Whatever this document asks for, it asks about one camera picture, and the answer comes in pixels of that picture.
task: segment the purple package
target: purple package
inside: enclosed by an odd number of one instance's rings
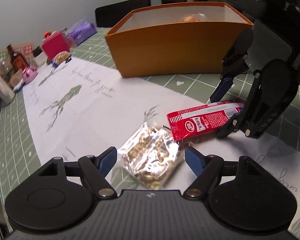
[[[78,46],[96,33],[97,30],[94,24],[85,22],[83,24],[75,24],[73,27],[71,27],[67,31],[66,37],[72,37]]]

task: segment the grid pattern tablecloth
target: grid pattern tablecloth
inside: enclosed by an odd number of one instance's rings
[[[116,69],[104,39],[108,30],[108,28],[99,28],[96,35],[74,48],[72,55]],[[219,76],[219,74],[185,74],[142,78],[205,104],[209,102],[210,95],[217,87],[220,81]],[[233,87],[223,100],[238,97],[243,100],[247,99],[253,78],[252,73],[236,77]],[[269,127],[267,132],[300,151],[300,88],[291,105]],[[23,94],[20,92],[9,106],[2,108],[0,116],[0,196],[2,206],[4,206],[4,200],[9,192],[40,166],[27,122]]]

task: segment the silver screw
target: silver screw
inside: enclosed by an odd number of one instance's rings
[[[189,197],[199,197],[201,195],[201,190],[199,190],[197,188],[191,188],[191,189],[187,190],[186,194]]]
[[[113,191],[113,189],[110,189],[110,188],[102,188],[101,190],[99,190],[98,193],[100,196],[109,197],[114,193],[114,191]]]

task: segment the white bottle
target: white bottle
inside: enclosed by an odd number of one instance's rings
[[[2,101],[8,105],[11,103],[15,96],[15,93],[12,91],[11,87],[3,80],[0,76],[0,98]]]

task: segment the red wrapper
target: red wrapper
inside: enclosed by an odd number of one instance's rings
[[[243,109],[240,99],[196,106],[167,114],[175,141],[208,133],[223,126]]]

